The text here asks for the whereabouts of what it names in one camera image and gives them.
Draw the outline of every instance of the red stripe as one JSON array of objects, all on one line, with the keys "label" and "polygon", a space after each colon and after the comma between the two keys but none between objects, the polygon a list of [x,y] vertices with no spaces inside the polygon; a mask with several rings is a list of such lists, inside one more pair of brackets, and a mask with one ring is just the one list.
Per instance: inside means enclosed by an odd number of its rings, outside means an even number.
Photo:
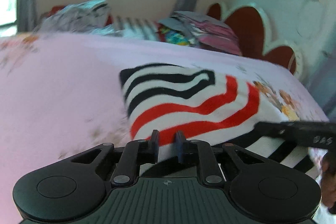
[{"label": "red stripe", "polygon": [[233,102],[237,97],[238,84],[237,80],[233,76],[226,76],[226,92],[219,94],[205,100],[201,105],[192,107],[180,104],[166,103],[151,107],[141,113],[134,121],[131,127],[131,137],[135,137],[137,132],[146,123],[155,120],[165,114],[173,112],[191,112],[199,113],[201,115],[207,115],[215,111],[217,108]]},{"label": "red stripe", "polygon": [[174,142],[175,133],[182,130],[186,138],[191,138],[210,131],[236,127],[258,112],[259,92],[255,86],[247,83],[249,94],[247,104],[235,114],[221,122],[196,121],[181,124],[160,131],[160,146]]}]

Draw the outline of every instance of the crosshair logo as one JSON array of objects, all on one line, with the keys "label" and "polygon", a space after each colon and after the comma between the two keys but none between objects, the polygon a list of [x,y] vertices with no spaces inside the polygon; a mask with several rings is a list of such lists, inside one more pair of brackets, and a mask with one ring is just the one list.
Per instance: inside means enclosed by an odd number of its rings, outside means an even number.
[{"label": "crosshair logo", "polygon": [[163,183],[166,184],[167,186],[169,186],[169,185],[172,184],[173,182],[172,182],[171,180],[165,180]]}]

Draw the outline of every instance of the folded blanket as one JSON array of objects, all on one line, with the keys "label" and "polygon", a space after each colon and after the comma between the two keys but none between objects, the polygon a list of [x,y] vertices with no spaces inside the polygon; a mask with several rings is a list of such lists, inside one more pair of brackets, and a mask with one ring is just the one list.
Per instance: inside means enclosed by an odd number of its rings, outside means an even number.
[{"label": "folded blanket", "polygon": [[303,172],[314,167],[306,148],[251,132],[259,121],[298,119],[288,98],[279,101],[264,96],[267,87],[260,82],[161,63],[123,70],[120,81],[131,138],[149,139],[153,129],[159,130],[159,161],[175,156],[172,143],[175,133],[182,130],[187,139],[211,145],[232,140]]}]

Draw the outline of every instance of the pink blanket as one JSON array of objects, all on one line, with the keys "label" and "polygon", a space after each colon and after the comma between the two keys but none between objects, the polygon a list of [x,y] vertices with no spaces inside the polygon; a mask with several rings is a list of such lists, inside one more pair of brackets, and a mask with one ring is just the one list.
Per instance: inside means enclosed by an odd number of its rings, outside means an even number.
[{"label": "pink blanket", "polygon": [[267,62],[94,35],[1,38],[0,223],[21,220],[11,192],[24,174],[99,143],[130,140],[119,72],[150,62],[230,74],[254,82],[284,120],[327,120],[287,70]]}]

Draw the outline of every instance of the striped fabric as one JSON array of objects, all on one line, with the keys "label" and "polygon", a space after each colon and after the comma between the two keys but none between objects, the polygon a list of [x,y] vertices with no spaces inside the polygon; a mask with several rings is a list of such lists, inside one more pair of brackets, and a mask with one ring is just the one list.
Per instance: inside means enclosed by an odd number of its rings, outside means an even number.
[{"label": "striped fabric", "polygon": [[172,143],[176,131],[187,139],[221,146],[231,141],[264,157],[316,177],[307,149],[280,139],[258,136],[258,121],[280,122],[283,117],[258,89],[245,80],[212,70],[170,64],[147,64],[120,72],[132,139],[148,139],[160,131],[159,161],[145,175],[165,176],[181,167]]},{"label": "striped fabric", "polygon": [[114,24],[117,30],[124,31],[124,37],[160,41],[157,25],[151,20],[117,16]]}]

